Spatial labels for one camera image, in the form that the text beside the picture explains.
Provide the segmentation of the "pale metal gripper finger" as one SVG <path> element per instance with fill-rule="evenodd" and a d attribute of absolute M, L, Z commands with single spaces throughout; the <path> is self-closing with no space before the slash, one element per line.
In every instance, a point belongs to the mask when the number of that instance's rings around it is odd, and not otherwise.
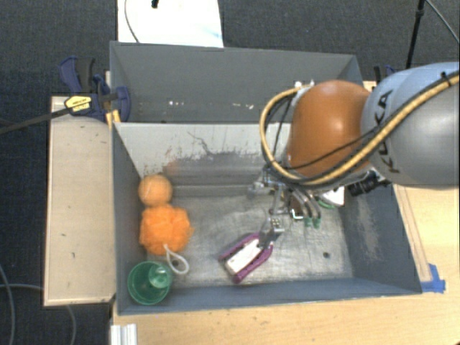
<path fill-rule="evenodd" d="M 266 218 L 259 230 L 259 247 L 267 247 L 270 242 L 271 218 Z"/>
<path fill-rule="evenodd" d="M 283 222 L 279 218 L 270 217 L 268 219 L 269 228 L 266 233 L 266 247 L 273 245 L 277 239 L 285 232 Z"/>

